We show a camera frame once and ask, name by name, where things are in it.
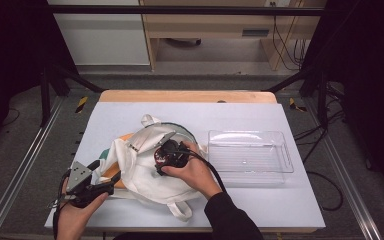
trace gray floor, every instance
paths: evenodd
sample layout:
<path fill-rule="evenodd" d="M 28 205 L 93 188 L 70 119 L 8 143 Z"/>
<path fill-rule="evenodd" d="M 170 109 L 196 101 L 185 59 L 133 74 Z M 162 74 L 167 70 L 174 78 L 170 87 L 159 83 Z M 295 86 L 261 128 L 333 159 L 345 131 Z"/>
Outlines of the gray floor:
<path fill-rule="evenodd" d="M 85 78 L 111 89 L 240 89 L 260 90 L 285 79 L 294 71 L 281 69 L 272 72 L 262 53 L 258 41 L 203 40 L 201 46 L 189 43 L 162 42 L 158 53 L 157 69 L 154 72 L 140 69 L 112 72 L 111 74 L 84 75 Z M 287 87 L 277 94 L 282 103 L 293 134 L 315 126 L 310 112 L 289 108 L 289 99 L 295 99 L 298 106 L 313 103 L 312 98 L 301 99 L 297 93 L 300 83 Z M 53 200 L 62 173 L 69 167 L 82 132 L 93 110 L 99 94 L 92 93 L 70 81 L 72 91 L 64 98 L 61 111 L 55 120 L 47 139 L 41 147 L 35 162 L 11 205 L 0 228 L 0 239 L 49 239 L 52 232 L 43 224 L 49 214 L 47 204 Z M 88 101 L 81 113 L 75 113 L 82 96 Z M 18 166 L 25 157 L 30 144 L 39 131 L 41 110 L 40 91 L 32 88 L 15 96 L 11 110 L 0 131 L 0 200 Z M 330 113 L 340 110 L 340 105 L 330 105 Z M 319 133 L 297 141 L 302 158 Z M 384 178 L 381 173 L 368 171 L 364 154 L 348 125 L 337 120 L 329 126 L 329 137 L 346 169 L 361 194 L 367 209 L 384 239 Z M 338 178 L 328 159 L 328 153 L 318 146 L 305 163 L 309 171 L 321 173 L 338 184 Z M 339 201 L 338 193 L 326 181 L 309 176 L 319 204 L 333 207 Z M 311 234 L 282 234 L 283 239 L 365 239 L 351 205 L 345 200 L 338 211 L 322 212 L 326 228 Z M 99 235 L 92 231 L 88 236 Z M 278 239 L 268 234 L 267 239 Z"/>

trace black curtain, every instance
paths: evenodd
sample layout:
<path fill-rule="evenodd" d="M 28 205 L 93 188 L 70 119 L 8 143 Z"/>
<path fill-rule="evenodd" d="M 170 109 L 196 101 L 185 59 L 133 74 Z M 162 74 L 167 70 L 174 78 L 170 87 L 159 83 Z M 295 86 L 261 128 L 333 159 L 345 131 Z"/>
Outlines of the black curtain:
<path fill-rule="evenodd" d="M 328 3 L 351 10 L 356 1 Z M 305 59 L 307 65 L 332 36 L 339 23 L 335 25 L 336 20 L 320 20 Z M 344 110 L 369 162 L 384 174 L 384 2 L 360 1 L 322 59 L 328 80 L 344 85 Z M 311 77 L 308 80 L 317 82 Z"/>
<path fill-rule="evenodd" d="M 48 3 L 0 0 L 0 127 L 10 99 L 39 85 L 46 64 L 78 74 L 53 14 L 29 10 L 29 4 Z"/>

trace white cloth bag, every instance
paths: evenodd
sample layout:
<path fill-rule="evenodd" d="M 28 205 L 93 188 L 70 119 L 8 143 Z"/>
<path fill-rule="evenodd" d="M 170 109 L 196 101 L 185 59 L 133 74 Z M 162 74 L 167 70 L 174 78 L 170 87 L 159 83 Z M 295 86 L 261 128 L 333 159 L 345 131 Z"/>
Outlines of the white cloth bag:
<path fill-rule="evenodd" d="M 128 140 L 116 139 L 112 142 L 108 156 L 101 159 L 101 165 L 95 170 L 99 182 L 107 180 L 100 177 L 115 162 L 121 170 L 121 179 L 125 190 L 116 189 L 113 197 L 136 198 L 143 204 L 150 202 L 165 204 L 172 214 L 181 221 L 192 217 L 187 200 L 201 196 L 201 193 L 189 187 L 183 180 L 170 176 L 160 176 L 155 168 L 154 152 L 168 139 L 177 142 L 195 142 L 194 136 L 185 128 L 173 123 L 145 115 L 144 128 Z"/>

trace black sleeve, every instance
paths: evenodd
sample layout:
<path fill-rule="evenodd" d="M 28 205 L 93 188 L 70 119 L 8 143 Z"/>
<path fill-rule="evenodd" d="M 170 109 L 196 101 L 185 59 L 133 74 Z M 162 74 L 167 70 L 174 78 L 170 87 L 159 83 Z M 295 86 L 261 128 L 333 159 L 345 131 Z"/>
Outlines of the black sleeve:
<path fill-rule="evenodd" d="M 213 239 L 263 239 L 258 227 L 227 193 L 221 192 L 208 200 L 205 214 L 213 228 Z"/>

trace white tabletop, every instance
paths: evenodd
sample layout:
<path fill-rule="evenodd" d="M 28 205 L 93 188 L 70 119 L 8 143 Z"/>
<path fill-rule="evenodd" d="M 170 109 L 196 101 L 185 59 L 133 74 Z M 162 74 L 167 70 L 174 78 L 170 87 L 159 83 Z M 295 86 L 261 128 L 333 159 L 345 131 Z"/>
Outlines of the white tabletop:
<path fill-rule="evenodd" d="M 324 228 L 318 203 L 280 104 L 262 103 L 97 103 L 76 153 L 75 160 L 88 165 L 114 139 L 142 128 L 140 120 L 150 114 L 163 122 L 186 127 L 198 143 L 208 143 L 210 130 L 280 131 L 284 134 L 294 167 L 285 183 L 259 188 L 227 188 L 262 231 L 311 232 Z M 167 206 L 143 205 L 132 199 L 110 199 L 89 220 L 87 227 L 112 231 L 205 231 L 211 230 L 204 213 L 204 197 L 188 201 L 193 216 L 176 219 Z M 52 212 L 45 227 L 52 227 Z"/>

